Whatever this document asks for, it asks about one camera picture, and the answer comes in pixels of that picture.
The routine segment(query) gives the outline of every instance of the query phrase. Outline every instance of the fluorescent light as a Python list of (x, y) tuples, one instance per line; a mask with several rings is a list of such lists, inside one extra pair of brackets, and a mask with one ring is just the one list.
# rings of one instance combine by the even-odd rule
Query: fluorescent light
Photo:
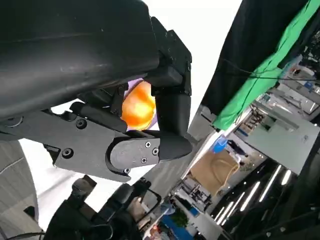
[(220, 225), (220, 223), (222, 222), (222, 220), (225, 218), (225, 216), (227, 215), (227, 213), (229, 212), (229, 210), (231, 209), (232, 205), (234, 204), (234, 202), (230, 202), (229, 205), (226, 207), (226, 209), (224, 210), (224, 212), (222, 213), (221, 217), (219, 218), (219, 220), (216, 222), (216, 224)]
[(240, 208), (240, 211), (241, 211), (241, 212), (246, 209), (246, 207), (247, 207), (247, 205), (249, 204), (252, 196), (253, 196), (253, 195), (255, 194), (255, 192), (257, 191), (259, 185), (260, 185), (260, 182), (259, 182), (259, 181), (254, 185), (254, 187), (252, 188), (249, 196), (246, 198), (246, 200), (244, 201), (242, 207)]
[(312, 109), (314, 109), (314, 106), (316, 105), (316, 103), (314, 102), (310, 108), (310, 112), (312, 111)]
[(217, 219), (219, 218), (220, 214), (222, 213), (222, 211), (225, 209), (225, 207), (223, 206), (220, 210), (220, 212), (218, 213), (218, 215), (215, 217), (215, 221), (217, 221)]
[(229, 218), (231, 216), (231, 214), (234, 212), (234, 210), (236, 209), (236, 207), (238, 206), (238, 204), (240, 203), (241, 199), (244, 197), (245, 192), (243, 192), (241, 194), (241, 196), (238, 198), (238, 200), (235, 202), (235, 205), (233, 205), (233, 208), (231, 209), (231, 211), (229, 212), (229, 214), (226, 216), (226, 218)]
[(263, 201), (263, 199), (265, 198), (265, 196), (266, 196), (269, 188), (271, 187), (272, 183), (274, 182), (274, 180), (275, 180), (276, 176), (278, 175), (280, 169), (281, 169), (281, 165), (279, 165), (279, 166), (277, 167), (277, 169), (275, 170), (274, 174), (272, 175), (270, 181), (268, 182), (266, 188), (264, 189), (264, 191), (263, 191), (263, 193), (262, 193), (262, 195), (261, 195), (261, 197), (260, 197), (260, 200), (259, 200), (260, 203), (261, 203), (261, 202)]
[(284, 174), (284, 177), (282, 179), (282, 182), (281, 182), (281, 185), (286, 185), (288, 183), (288, 180), (290, 178), (290, 175), (291, 175), (291, 171), (290, 170), (287, 170)]

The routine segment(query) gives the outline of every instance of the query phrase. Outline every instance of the black cover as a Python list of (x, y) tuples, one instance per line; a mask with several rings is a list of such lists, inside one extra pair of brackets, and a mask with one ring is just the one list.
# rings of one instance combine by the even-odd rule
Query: black cover
[[(245, 83), (249, 72), (275, 51), (284, 30), (307, 2), (243, 0), (202, 104), (218, 115)], [(236, 69), (226, 60), (248, 72)]]

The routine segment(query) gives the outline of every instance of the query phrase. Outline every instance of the orange object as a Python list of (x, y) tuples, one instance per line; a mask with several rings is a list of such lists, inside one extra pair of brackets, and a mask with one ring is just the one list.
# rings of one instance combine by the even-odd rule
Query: orange object
[(147, 129), (156, 112), (156, 100), (151, 96), (151, 85), (140, 82), (126, 96), (122, 104), (122, 119), (135, 130)]

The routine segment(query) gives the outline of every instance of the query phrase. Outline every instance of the floor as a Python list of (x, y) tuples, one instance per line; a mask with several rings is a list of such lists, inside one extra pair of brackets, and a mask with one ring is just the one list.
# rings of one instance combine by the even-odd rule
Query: floor
[[(192, 152), (182, 158), (158, 164), (144, 175), (144, 177), (152, 183), (150, 189), (160, 194), (162, 198), (166, 197), (181, 179), (181, 176), (202, 146), (203, 140), (213, 130), (214, 129), (210, 126), (210, 123), (201, 117), (200, 112), (197, 112), (186, 136), (193, 145)], [(152, 193), (147, 193), (144, 198), (144, 203), (148, 207), (152, 207), (156, 202), (156, 197)]]

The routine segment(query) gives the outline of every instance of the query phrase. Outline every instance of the white wall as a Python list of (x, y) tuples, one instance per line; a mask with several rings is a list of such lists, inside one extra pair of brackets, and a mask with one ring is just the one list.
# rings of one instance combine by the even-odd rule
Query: white wall
[(189, 224), (194, 226), (207, 240), (217, 240), (222, 229), (208, 214), (202, 212), (197, 217), (194, 217), (178, 200), (176, 205), (181, 208), (189, 219)]
[(266, 131), (259, 125), (246, 142), (294, 173), (300, 174), (320, 128), (278, 107), (274, 107), (273, 110), (290, 119), (299, 128), (289, 132), (274, 124)]

